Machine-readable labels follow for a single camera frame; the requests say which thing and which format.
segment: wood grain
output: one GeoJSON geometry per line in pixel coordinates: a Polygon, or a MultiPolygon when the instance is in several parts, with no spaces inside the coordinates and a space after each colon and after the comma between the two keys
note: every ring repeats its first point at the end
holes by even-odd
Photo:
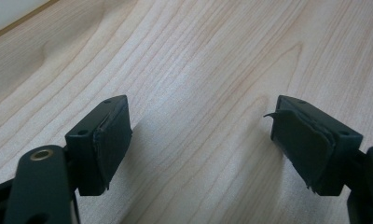
{"type": "Polygon", "coordinates": [[[83,223],[347,223],[262,116],[295,96],[373,146],[373,0],[60,0],[0,37],[0,183],[119,94],[131,147],[83,223]]]}

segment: metal grommet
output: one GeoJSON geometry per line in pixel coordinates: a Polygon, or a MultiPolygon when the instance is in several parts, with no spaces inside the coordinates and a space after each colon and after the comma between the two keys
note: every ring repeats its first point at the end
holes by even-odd
{"type": "Polygon", "coordinates": [[[42,149],[39,151],[36,151],[30,156],[30,160],[32,161],[42,161],[46,158],[49,158],[53,155],[52,149],[42,149]]]}

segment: light wooden surface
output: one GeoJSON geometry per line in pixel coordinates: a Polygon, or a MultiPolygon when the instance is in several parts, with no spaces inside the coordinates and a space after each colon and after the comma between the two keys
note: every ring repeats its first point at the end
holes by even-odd
{"type": "Polygon", "coordinates": [[[83,223],[348,223],[262,116],[294,96],[373,146],[373,0],[61,0],[0,37],[0,183],[119,94],[131,147],[83,223]]]}

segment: wooden table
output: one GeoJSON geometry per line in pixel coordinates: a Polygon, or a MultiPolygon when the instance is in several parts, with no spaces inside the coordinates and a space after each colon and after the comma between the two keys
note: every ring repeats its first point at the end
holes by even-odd
{"type": "Polygon", "coordinates": [[[262,116],[294,96],[373,146],[373,0],[61,0],[0,36],[0,183],[120,94],[131,147],[83,223],[348,223],[262,116]]]}

